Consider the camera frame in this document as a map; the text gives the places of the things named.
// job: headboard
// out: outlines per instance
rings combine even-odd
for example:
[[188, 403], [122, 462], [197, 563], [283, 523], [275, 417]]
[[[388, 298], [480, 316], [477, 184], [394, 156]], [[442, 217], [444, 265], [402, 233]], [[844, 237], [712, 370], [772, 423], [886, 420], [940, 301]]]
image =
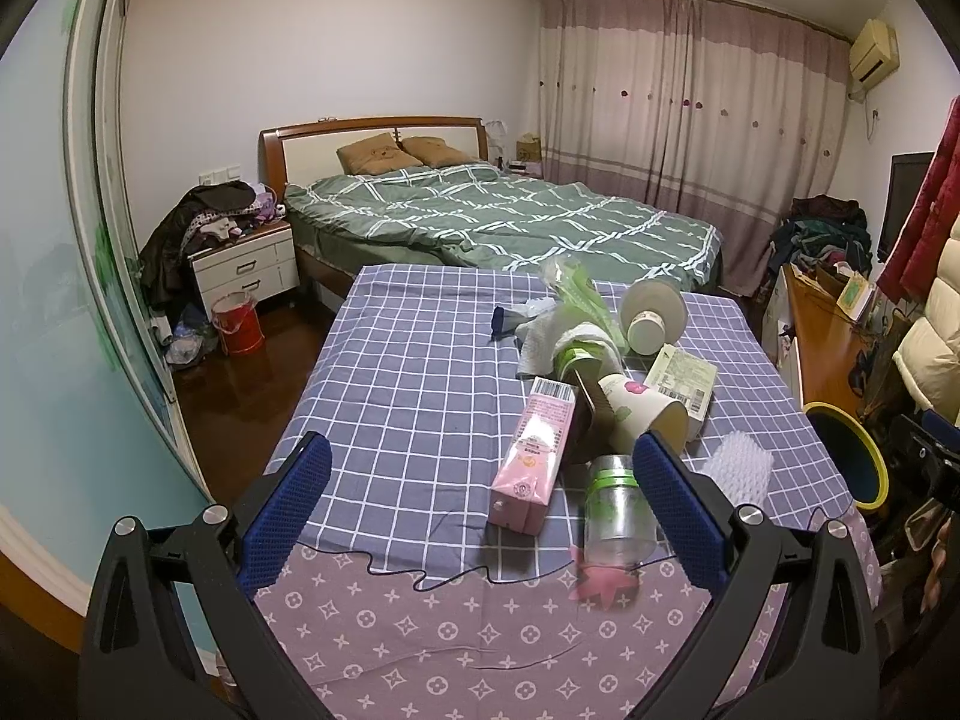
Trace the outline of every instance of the headboard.
[[480, 119], [461, 116], [325, 119], [261, 132], [266, 183], [282, 197], [288, 183], [309, 186], [318, 178], [342, 173], [337, 149], [380, 132], [390, 132], [398, 142], [418, 135], [443, 138], [453, 148], [487, 159], [487, 132]]

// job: wooden headboard frame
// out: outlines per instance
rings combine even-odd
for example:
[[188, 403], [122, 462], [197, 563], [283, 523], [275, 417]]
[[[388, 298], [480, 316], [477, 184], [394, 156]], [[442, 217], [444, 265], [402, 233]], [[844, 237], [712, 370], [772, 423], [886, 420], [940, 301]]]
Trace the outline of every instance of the wooden headboard frame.
[[283, 142], [330, 132], [351, 132], [365, 129], [392, 129], [394, 140], [400, 141], [400, 129], [406, 127], [473, 127], [477, 131], [477, 154], [487, 159], [487, 131], [480, 119], [467, 116], [379, 116], [368, 119], [326, 119], [310, 124], [265, 129], [260, 134], [266, 183], [282, 197], [287, 186], [287, 161]]

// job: metal screw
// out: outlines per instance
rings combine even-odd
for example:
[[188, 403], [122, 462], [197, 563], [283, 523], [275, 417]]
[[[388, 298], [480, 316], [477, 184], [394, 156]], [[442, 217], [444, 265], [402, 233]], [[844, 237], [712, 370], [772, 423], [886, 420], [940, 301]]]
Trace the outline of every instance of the metal screw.
[[226, 506], [215, 503], [203, 510], [203, 522], [208, 525], [219, 525], [224, 519], [227, 519], [228, 514]]
[[113, 527], [113, 532], [117, 536], [126, 536], [127, 533], [133, 533], [134, 530], [136, 530], [136, 519], [133, 519], [133, 517], [118, 519], [117, 524]]
[[760, 525], [763, 522], [763, 512], [755, 506], [744, 506], [738, 512], [741, 522], [747, 525]]
[[847, 537], [847, 527], [838, 519], [832, 519], [830, 522], [827, 522], [827, 533], [829, 533], [834, 538], [846, 538]]

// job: green blanket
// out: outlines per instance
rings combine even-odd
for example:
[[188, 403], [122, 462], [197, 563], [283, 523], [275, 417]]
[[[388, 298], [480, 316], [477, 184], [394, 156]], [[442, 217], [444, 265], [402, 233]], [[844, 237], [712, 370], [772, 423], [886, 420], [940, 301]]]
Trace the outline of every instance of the green blanket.
[[717, 229], [702, 221], [483, 164], [334, 175], [308, 188], [291, 184], [285, 201], [315, 228], [422, 251], [445, 265], [536, 271], [569, 253], [594, 278], [629, 284], [659, 276], [697, 290], [720, 250]]

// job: yellow rim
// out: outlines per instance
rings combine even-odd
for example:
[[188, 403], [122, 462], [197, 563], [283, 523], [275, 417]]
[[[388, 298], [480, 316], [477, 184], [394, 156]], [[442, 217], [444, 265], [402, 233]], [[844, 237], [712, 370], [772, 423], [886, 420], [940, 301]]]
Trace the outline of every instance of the yellow rim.
[[880, 449], [877, 448], [877, 445], [870, 437], [870, 434], [863, 429], [863, 425], [857, 422], [843, 409], [839, 409], [837, 406], [829, 403], [813, 401], [803, 406], [803, 413], [811, 412], [832, 413], [838, 420], [853, 430], [853, 432], [856, 433], [856, 437], [858, 437], [861, 443], [867, 447], [867, 451], [870, 452], [870, 457], [874, 461], [874, 469], [877, 471], [877, 479], [880, 481], [878, 487], [880, 489], [877, 490], [877, 498], [875, 498], [875, 500], [858, 501], [856, 498], [854, 498], [854, 502], [856, 502], [856, 507], [860, 509], [861, 512], [875, 512], [876, 509], [879, 509], [881, 506], [883, 506], [883, 502], [887, 499], [887, 493], [890, 490], [890, 477], [887, 476], [887, 464], [883, 461], [883, 455], [880, 454]]

